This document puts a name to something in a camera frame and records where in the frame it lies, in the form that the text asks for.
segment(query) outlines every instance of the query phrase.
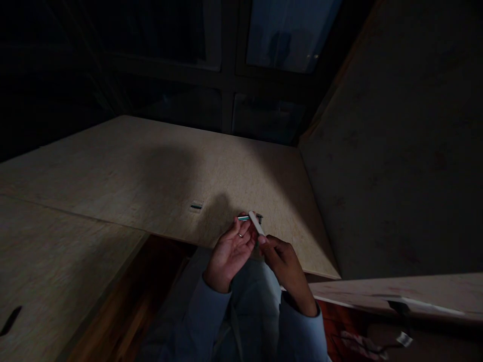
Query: wall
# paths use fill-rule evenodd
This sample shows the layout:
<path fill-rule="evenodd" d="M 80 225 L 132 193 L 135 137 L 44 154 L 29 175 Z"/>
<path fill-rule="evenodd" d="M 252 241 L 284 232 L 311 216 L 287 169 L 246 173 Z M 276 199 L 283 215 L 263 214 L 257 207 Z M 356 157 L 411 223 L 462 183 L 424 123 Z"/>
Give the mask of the wall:
<path fill-rule="evenodd" d="M 483 270 L 481 5 L 387 0 L 300 146 L 343 279 Z"/>

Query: hole in board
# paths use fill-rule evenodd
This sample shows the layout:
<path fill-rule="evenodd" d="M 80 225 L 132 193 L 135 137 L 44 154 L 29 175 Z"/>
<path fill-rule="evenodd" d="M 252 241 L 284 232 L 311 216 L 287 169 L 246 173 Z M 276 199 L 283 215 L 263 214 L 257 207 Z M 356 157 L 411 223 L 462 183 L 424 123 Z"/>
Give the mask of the hole in board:
<path fill-rule="evenodd" d="M 19 316 L 20 310 L 22 309 L 22 306 L 17 307 L 13 310 L 13 312 L 10 314 L 10 317 L 7 319 L 5 322 L 4 327 L 2 328 L 2 331 L 0 332 L 0 337 L 6 335 L 8 332 L 10 332 L 12 326 L 15 323 L 15 320 Z"/>

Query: wooden surface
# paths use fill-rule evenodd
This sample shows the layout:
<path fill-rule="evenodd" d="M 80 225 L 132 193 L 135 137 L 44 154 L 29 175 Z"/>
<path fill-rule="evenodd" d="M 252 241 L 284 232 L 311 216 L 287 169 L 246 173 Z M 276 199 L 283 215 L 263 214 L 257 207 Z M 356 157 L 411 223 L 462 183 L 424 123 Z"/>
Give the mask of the wooden surface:
<path fill-rule="evenodd" d="M 122 116 L 3 163 L 0 194 L 207 247 L 255 210 L 305 271 L 340 278 L 292 147 Z"/>
<path fill-rule="evenodd" d="M 316 298 L 379 313 L 393 313 L 381 295 L 402 296 L 464 313 L 454 315 L 410 303 L 411 315 L 415 317 L 483 322 L 483 273 L 349 280 L 309 286 Z"/>
<path fill-rule="evenodd" d="M 186 253 L 150 236 L 72 350 L 57 362 L 133 362 Z"/>
<path fill-rule="evenodd" d="M 55 360 L 145 233 L 4 196 L 0 220 L 0 360 Z"/>

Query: person's right hand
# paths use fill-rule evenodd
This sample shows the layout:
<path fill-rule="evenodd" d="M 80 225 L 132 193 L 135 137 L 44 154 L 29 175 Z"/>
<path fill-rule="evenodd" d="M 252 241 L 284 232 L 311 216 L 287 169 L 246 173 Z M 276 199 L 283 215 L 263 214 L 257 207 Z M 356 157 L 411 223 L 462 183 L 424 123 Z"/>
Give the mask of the person's right hand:
<path fill-rule="evenodd" d="M 292 244 L 272 235 L 259 235 L 258 243 L 265 262 L 293 298 L 298 310 L 307 317 L 315 317 L 318 313 L 315 299 Z"/>

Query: person's left hand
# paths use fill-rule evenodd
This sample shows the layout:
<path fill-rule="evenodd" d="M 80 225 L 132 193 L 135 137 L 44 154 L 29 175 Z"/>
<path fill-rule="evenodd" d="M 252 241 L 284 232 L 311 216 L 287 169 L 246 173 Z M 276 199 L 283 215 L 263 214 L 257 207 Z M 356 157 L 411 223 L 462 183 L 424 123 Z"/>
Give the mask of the person's left hand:
<path fill-rule="evenodd" d="M 251 220 L 233 218 L 230 229 L 220 236 L 203 279 L 213 290 L 228 293 L 231 280 L 247 262 L 257 242 L 257 231 Z"/>

